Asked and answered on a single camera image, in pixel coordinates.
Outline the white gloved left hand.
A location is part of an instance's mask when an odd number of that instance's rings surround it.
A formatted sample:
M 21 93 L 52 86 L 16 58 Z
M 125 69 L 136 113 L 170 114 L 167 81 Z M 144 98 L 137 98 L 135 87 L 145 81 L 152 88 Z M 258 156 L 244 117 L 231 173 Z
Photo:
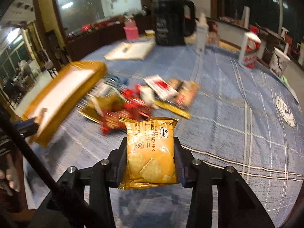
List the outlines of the white gloved left hand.
M 1 189 L 5 190 L 9 196 L 13 196 L 13 190 L 15 192 L 21 191 L 19 174 L 11 154 L 6 154 L 1 159 L 3 160 L 3 164 L 1 164 Z

